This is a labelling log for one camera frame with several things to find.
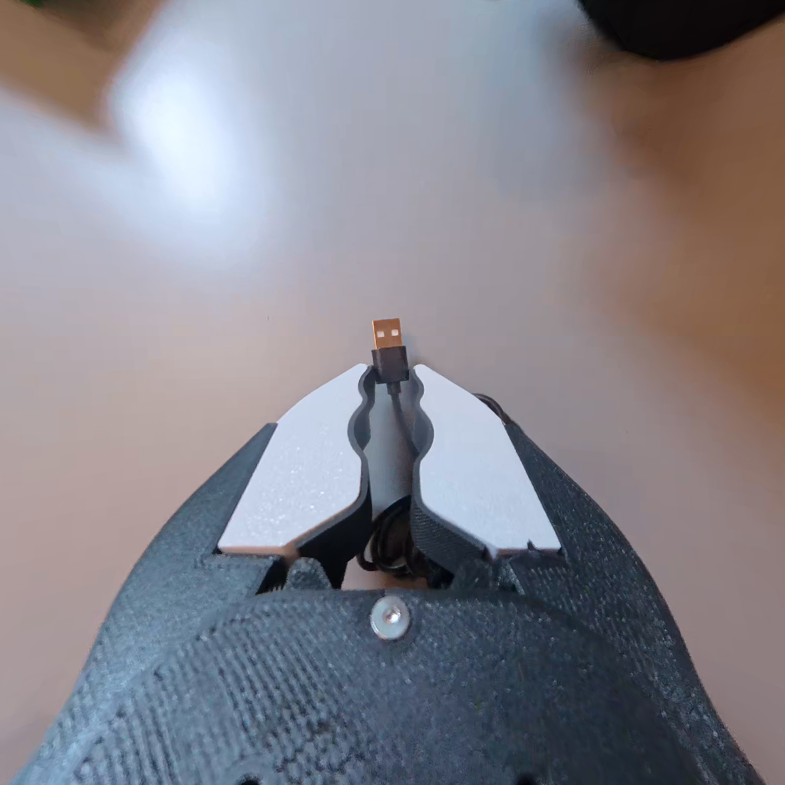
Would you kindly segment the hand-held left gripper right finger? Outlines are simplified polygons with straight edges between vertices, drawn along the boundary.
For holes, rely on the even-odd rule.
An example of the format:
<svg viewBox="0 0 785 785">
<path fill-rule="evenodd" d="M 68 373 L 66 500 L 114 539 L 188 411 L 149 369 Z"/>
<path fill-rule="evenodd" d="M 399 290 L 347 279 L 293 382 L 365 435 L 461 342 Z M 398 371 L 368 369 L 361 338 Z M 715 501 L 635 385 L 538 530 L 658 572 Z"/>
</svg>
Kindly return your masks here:
<svg viewBox="0 0 785 785">
<path fill-rule="evenodd" d="M 412 501 L 426 521 L 417 548 L 433 561 L 463 554 L 556 554 L 561 542 L 505 421 L 485 402 L 425 364 L 415 383 L 417 458 Z"/>
</svg>

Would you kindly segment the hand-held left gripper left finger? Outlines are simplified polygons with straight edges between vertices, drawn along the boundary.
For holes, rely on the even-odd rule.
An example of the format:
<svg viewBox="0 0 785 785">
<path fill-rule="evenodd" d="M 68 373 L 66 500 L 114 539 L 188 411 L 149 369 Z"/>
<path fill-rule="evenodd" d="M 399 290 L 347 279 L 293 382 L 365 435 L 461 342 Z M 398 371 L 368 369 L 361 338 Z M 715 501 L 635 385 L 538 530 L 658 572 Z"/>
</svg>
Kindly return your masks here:
<svg viewBox="0 0 785 785">
<path fill-rule="evenodd" d="M 372 368 L 359 363 L 280 417 L 218 540 L 222 554 L 295 554 L 370 501 Z"/>
</svg>

